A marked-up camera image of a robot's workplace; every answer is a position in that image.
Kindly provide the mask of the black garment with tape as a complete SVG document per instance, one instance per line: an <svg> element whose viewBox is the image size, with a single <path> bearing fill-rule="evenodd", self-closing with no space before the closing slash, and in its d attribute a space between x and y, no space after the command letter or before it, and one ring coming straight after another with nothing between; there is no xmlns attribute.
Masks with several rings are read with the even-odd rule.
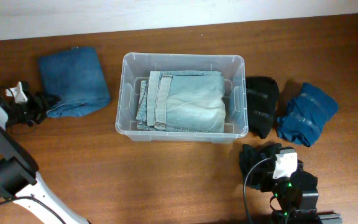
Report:
<svg viewBox="0 0 358 224"><path fill-rule="evenodd" d="M249 131L265 139L275 121L278 84L270 77L248 77L246 87Z"/></svg>

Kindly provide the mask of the dark blue jeans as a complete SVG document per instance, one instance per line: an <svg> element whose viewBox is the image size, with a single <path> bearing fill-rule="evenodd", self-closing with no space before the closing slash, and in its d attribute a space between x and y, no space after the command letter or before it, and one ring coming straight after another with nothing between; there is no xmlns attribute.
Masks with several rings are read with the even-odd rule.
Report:
<svg viewBox="0 0 358 224"><path fill-rule="evenodd" d="M101 63L93 47L75 47L38 59L44 92L59 97L50 118L82 117L111 102Z"/></svg>

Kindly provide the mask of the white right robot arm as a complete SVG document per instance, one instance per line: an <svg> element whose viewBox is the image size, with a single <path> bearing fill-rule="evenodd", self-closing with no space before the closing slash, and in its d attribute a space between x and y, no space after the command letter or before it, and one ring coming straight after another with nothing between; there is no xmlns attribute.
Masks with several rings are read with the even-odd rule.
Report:
<svg viewBox="0 0 358 224"><path fill-rule="evenodd" d="M274 223L342 223L338 213L318 212L318 178L303 169L294 148L272 144L262 148L259 155L267 160L257 174L259 189L271 192L280 206L272 210Z"/></svg>

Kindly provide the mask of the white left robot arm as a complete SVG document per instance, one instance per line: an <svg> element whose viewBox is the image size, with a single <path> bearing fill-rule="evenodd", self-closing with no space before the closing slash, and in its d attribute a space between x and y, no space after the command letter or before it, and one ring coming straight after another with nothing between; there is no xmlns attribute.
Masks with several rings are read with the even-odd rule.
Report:
<svg viewBox="0 0 358 224"><path fill-rule="evenodd" d="M49 189L35 159L6 131L15 124L40 124L58 101L55 95L31 93L25 81L0 86L0 206L18 204L43 223L87 223Z"/></svg>

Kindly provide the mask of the teal blue shirt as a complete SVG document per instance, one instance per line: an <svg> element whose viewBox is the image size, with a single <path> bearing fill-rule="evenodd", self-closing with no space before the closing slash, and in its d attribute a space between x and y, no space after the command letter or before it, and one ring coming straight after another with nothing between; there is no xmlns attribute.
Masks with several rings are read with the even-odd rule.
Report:
<svg viewBox="0 0 358 224"><path fill-rule="evenodd" d="M321 89L304 83L299 94L287 104L287 113L277 118L279 138L306 147L312 146L339 105Z"/></svg>

